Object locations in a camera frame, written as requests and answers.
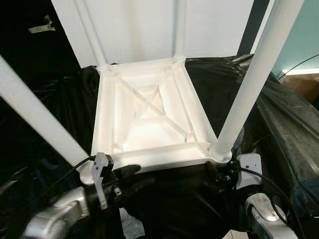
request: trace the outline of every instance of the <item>white plastic structure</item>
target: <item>white plastic structure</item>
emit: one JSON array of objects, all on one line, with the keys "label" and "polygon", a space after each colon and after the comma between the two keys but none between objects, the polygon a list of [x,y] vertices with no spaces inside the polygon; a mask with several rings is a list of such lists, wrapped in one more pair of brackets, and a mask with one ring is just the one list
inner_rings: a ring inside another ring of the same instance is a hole
[{"label": "white plastic structure", "polygon": [[[184,66],[186,0],[177,1],[175,55],[155,61],[109,65],[84,0],[76,6],[98,62],[100,86],[92,155],[112,155],[115,167],[138,164],[142,171],[212,161],[223,166],[268,77],[304,0],[277,0],[217,140]],[[0,93],[71,165],[84,150],[0,59]],[[90,181],[86,172],[82,181]]]},{"label": "white plastic structure", "polygon": [[231,148],[283,48],[304,0],[277,0],[211,153],[217,160],[231,157]]},{"label": "white plastic structure", "polygon": [[[239,161],[239,165],[242,168],[247,168],[256,173],[263,174],[262,166],[261,166],[261,158],[259,154],[256,153],[247,153],[241,154],[236,158]],[[244,171],[240,171],[238,173],[238,181],[236,185],[236,189],[244,188],[249,185],[260,185],[261,178]]]}]

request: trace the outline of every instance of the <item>door hinge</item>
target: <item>door hinge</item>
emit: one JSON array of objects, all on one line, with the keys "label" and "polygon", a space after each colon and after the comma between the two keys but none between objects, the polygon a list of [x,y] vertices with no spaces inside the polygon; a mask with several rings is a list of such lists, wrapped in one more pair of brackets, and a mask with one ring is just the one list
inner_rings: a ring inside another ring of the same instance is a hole
[{"label": "door hinge", "polygon": [[38,33],[43,31],[55,31],[55,28],[54,26],[52,26],[52,21],[49,15],[44,17],[44,23],[46,23],[46,25],[28,28],[29,32]]}]

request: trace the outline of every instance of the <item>white tray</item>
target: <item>white tray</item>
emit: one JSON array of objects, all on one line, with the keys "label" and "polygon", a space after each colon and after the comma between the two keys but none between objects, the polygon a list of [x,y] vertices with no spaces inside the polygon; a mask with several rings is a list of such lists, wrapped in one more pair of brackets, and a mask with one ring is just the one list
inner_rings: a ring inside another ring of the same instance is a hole
[{"label": "white tray", "polygon": [[184,66],[173,58],[101,72],[92,155],[142,171],[201,164],[216,136]]}]

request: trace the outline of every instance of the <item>wall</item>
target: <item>wall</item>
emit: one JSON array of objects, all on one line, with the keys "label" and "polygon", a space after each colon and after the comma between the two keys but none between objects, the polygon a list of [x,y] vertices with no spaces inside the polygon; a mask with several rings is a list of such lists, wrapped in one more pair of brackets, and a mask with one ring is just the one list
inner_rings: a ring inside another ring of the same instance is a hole
[{"label": "wall", "polygon": [[[254,0],[188,0],[186,57],[237,54]],[[73,0],[52,0],[81,67],[96,65]],[[87,0],[108,63],[173,52],[173,0]]]},{"label": "wall", "polygon": [[[319,1],[305,0],[296,22],[273,68],[276,76],[319,53]],[[297,69],[319,67],[314,58]]]}]

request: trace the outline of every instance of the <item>floor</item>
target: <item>floor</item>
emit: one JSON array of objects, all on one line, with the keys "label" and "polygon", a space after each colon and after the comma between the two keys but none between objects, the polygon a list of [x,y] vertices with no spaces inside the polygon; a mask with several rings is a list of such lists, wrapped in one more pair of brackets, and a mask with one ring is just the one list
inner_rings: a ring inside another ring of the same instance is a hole
[{"label": "floor", "polygon": [[230,230],[223,239],[248,239],[247,233]]}]

